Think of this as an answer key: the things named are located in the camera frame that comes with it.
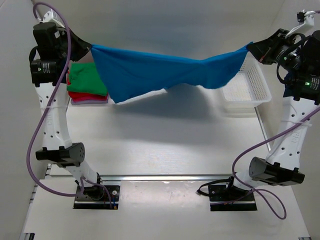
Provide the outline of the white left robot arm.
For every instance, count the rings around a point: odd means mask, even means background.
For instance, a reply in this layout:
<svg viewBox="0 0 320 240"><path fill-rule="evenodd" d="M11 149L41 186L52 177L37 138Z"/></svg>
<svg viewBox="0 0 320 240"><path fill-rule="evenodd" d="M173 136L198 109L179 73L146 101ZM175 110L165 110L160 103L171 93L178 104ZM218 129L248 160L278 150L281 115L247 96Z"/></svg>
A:
<svg viewBox="0 0 320 240"><path fill-rule="evenodd" d="M84 178L87 193L99 199L105 187L99 174L85 161L84 144L72 141L66 116L70 100L66 79L69 62L79 61L92 46L53 22L36 24L33 36L37 45L30 51L29 67L44 115L40 125L42 148L35 153L36 159L69 171L77 182Z"/></svg>

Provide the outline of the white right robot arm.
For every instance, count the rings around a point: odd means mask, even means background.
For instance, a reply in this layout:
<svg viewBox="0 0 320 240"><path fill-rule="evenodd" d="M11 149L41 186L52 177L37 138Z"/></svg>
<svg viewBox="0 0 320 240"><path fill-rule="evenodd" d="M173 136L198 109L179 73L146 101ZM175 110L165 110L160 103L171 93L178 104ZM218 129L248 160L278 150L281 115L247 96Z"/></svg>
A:
<svg viewBox="0 0 320 240"><path fill-rule="evenodd" d="M283 116L278 134L266 158L254 157L246 171L234 173L224 187L224 195L236 200L243 190L258 186L291 186L301 184L300 155L311 115L320 106L320 32L309 36L287 35L279 29L269 38L250 43L247 50L263 65L276 64L287 71L277 76L284 84Z"/></svg>

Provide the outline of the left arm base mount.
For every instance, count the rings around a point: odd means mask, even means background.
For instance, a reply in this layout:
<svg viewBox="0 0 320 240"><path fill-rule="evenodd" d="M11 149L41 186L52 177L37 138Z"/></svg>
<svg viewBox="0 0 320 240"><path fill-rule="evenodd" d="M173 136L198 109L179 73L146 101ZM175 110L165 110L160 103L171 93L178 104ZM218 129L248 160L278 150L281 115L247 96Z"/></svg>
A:
<svg viewBox="0 0 320 240"><path fill-rule="evenodd" d="M76 210L118 210L121 193L120 182L111 182L111 184L103 183L107 188L110 198L105 189L99 186L89 187L82 194L81 188L76 189L77 196L73 201L73 209Z"/></svg>

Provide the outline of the blue t-shirt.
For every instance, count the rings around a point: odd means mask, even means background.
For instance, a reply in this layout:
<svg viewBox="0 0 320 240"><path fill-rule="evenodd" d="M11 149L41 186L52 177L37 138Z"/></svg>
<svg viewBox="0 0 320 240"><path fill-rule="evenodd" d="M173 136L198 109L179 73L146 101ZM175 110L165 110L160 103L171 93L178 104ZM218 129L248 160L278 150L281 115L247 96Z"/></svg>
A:
<svg viewBox="0 0 320 240"><path fill-rule="evenodd" d="M244 46L197 60L97 44L91 48L97 73L115 103L179 84L222 88L239 72L247 53Z"/></svg>

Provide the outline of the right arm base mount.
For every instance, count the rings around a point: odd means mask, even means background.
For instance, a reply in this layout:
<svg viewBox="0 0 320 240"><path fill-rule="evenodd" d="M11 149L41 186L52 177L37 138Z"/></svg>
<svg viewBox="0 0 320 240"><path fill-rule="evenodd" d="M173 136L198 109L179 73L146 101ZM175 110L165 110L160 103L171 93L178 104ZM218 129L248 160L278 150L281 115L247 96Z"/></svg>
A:
<svg viewBox="0 0 320 240"><path fill-rule="evenodd" d="M219 179L202 184L196 191L209 198L211 212L256 211L254 194L249 190L234 187L231 179Z"/></svg>

